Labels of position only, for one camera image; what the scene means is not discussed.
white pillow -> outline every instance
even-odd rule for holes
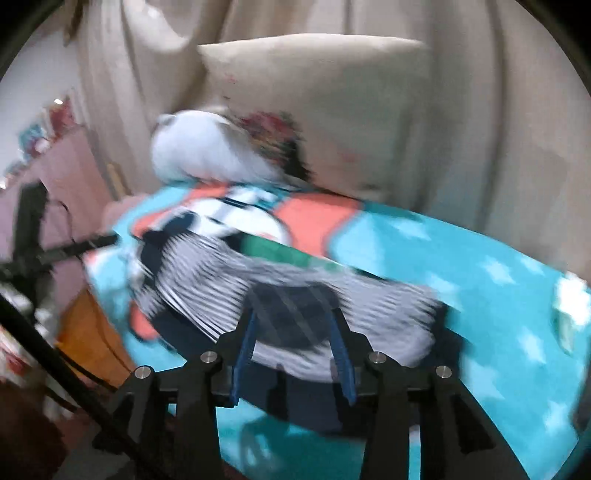
[[[209,82],[264,156],[297,143],[311,182],[383,201],[427,78],[421,42],[296,34],[202,45]]]

star pattern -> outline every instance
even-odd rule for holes
[[[462,304],[458,298],[460,287],[455,283],[448,282],[433,272],[427,274],[427,285],[439,293],[439,300],[447,303],[450,307],[462,311]]]
[[[430,240],[425,226],[421,222],[408,218],[395,218],[390,224],[398,230],[405,238],[417,238],[419,240]]]
[[[466,385],[478,401],[486,398],[503,400],[505,397],[495,387],[498,372],[491,367],[483,367],[471,358],[464,361],[464,375]]]
[[[511,277],[511,270],[505,264],[499,262],[496,258],[486,257],[486,261],[482,264],[482,268],[491,277],[491,280],[497,285],[515,284],[515,280]]]
[[[554,401],[548,402],[548,410],[544,414],[544,427],[549,435],[562,429],[567,424],[567,410],[566,403],[557,403]]]
[[[544,275],[544,271],[542,270],[543,263],[538,262],[537,260],[534,260],[533,258],[528,257],[527,255],[520,255],[519,261],[525,268],[527,268],[533,274]]]
[[[542,340],[540,337],[531,333],[527,328],[524,329],[519,337],[519,344],[531,362],[537,362],[539,364],[546,363]]]

orange fabric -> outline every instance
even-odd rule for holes
[[[152,327],[134,301],[129,305],[129,328],[139,338],[147,342],[160,338],[160,334]]]
[[[137,220],[131,228],[131,235],[133,235],[136,238],[141,238],[142,235],[146,233],[146,231],[148,231],[152,225],[157,223],[160,219],[164,218],[168,212],[176,208],[178,205],[186,205],[192,200],[200,198],[220,198],[225,196],[227,189],[228,187],[225,184],[204,186],[193,189],[179,204],[174,205],[172,207],[168,207],[164,210],[160,210],[159,212],[149,213],[148,215],[145,215],[139,220]]]
[[[326,193],[295,194],[273,211],[287,225],[292,247],[326,257],[326,243],[335,230],[362,208],[362,202]]]

white plush toy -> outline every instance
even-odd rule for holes
[[[151,156],[164,183],[195,178],[257,183],[282,178],[281,169],[255,153],[244,130],[221,115],[200,110],[161,115]]]

wall decoration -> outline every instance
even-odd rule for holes
[[[78,112],[73,89],[56,98],[51,105],[46,107],[47,123],[54,141],[63,137],[80,123]]]
[[[25,161],[37,158],[48,149],[50,143],[47,128],[41,115],[18,134],[18,144],[21,147],[22,157]]]

